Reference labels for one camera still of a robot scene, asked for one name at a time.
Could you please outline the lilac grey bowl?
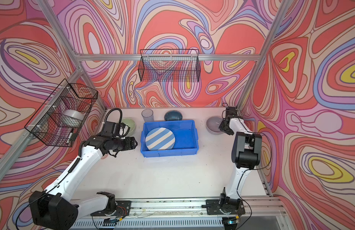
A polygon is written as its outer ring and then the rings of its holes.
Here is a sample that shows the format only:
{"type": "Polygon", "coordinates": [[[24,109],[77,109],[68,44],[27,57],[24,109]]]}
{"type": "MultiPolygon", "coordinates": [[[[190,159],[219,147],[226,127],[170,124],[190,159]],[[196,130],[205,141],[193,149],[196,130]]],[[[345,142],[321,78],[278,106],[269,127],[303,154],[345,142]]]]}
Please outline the lilac grey bowl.
{"type": "Polygon", "coordinates": [[[214,116],[214,117],[208,118],[206,121],[206,128],[207,128],[208,132],[213,135],[223,134],[223,132],[219,129],[221,122],[222,122],[221,117],[214,116]]]}

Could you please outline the light green bowl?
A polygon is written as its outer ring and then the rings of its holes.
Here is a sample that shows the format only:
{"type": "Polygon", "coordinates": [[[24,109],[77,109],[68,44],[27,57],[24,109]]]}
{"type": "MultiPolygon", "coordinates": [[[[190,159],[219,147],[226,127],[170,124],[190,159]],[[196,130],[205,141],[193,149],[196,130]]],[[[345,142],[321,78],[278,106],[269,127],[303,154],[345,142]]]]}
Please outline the light green bowl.
{"type": "Polygon", "coordinates": [[[129,127],[129,132],[127,134],[127,137],[133,136],[135,130],[136,130],[136,123],[132,118],[126,117],[122,119],[122,123],[124,123],[126,126],[129,127]]]}

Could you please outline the blue plastic bin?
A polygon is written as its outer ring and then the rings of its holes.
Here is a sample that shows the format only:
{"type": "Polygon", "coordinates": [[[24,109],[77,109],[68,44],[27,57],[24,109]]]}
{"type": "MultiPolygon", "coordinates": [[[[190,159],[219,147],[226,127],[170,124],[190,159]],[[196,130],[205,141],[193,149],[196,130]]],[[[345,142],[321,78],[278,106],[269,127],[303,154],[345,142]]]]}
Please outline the blue plastic bin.
{"type": "Polygon", "coordinates": [[[198,139],[194,120],[147,122],[141,134],[141,153],[145,158],[195,155],[199,150],[198,139]],[[145,138],[151,130],[158,127],[165,127],[175,135],[175,145],[172,149],[153,151],[147,149],[145,138]]]}

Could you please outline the dark teal bowl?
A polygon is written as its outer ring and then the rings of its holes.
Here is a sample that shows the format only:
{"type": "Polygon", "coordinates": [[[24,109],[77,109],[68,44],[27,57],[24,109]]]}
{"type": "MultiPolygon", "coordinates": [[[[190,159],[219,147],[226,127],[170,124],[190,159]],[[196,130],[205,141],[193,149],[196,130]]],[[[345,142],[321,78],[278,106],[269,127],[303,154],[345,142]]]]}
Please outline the dark teal bowl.
{"type": "Polygon", "coordinates": [[[165,121],[179,121],[182,120],[183,116],[179,111],[171,110],[165,113],[164,120],[165,121]]]}

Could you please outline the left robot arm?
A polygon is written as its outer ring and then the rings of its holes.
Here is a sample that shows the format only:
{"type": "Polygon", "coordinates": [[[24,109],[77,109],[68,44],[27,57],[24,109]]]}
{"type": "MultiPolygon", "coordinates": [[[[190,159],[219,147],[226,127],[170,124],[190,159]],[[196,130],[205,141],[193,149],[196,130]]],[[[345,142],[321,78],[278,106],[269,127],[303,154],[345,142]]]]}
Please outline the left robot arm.
{"type": "Polygon", "coordinates": [[[65,171],[43,191],[34,191],[27,208],[35,225],[51,230],[68,230],[82,217],[101,212],[113,216],[118,209],[115,195],[97,192],[96,195],[75,201],[73,195],[91,168],[106,155],[117,157],[122,151],[138,146],[134,137],[128,136],[129,126],[122,122],[120,108],[105,115],[101,132],[80,143],[78,155],[65,171]]]}

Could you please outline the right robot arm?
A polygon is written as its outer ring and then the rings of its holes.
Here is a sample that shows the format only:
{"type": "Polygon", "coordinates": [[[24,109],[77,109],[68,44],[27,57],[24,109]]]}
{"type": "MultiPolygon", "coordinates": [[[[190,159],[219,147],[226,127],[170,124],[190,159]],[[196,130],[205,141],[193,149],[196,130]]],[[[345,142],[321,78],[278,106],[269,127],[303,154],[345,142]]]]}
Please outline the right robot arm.
{"type": "Polygon", "coordinates": [[[249,173],[259,170],[261,162],[262,135],[254,132],[245,124],[233,106],[225,105],[219,130],[235,137],[231,152],[234,170],[229,186],[223,188],[217,200],[206,200],[202,205],[208,215],[236,215],[245,214],[245,200],[242,190],[249,173]]]}

